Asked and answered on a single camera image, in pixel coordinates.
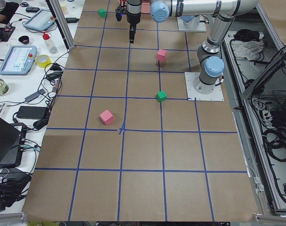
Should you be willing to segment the green cube near arm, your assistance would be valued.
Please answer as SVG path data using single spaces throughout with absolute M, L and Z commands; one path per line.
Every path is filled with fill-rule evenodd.
M 157 93 L 156 98 L 157 98 L 157 101 L 161 103 L 167 99 L 167 95 L 165 91 L 160 91 Z

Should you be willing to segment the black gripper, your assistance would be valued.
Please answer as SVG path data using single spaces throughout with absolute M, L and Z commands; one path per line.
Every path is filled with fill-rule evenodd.
M 129 42 L 131 44 L 135 40 L 136 24 L 140 22 L 141 9 L 141 0 L 127 0 L 126 3 L 121 0 L 119 6 L 115 9 L 117 21 L 121 21 L 122 15 L 127 15 L 127 21 L 130 23 Z

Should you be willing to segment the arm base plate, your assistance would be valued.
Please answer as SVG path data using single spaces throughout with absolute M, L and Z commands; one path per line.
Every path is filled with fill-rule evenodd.
M 184 21 L 181 17 L 178 17 L 177 23 L 178 30 L 181 32 L 207 32 L 206 23 L 202 16 L 195 16 L 188 22 Z
M 215 84 L 205 85 L 200 81 L 198 72 L 185 72 L 184 75 L 189 101 L 224 101 L 221 85 L 216 86 L 219 79 Z

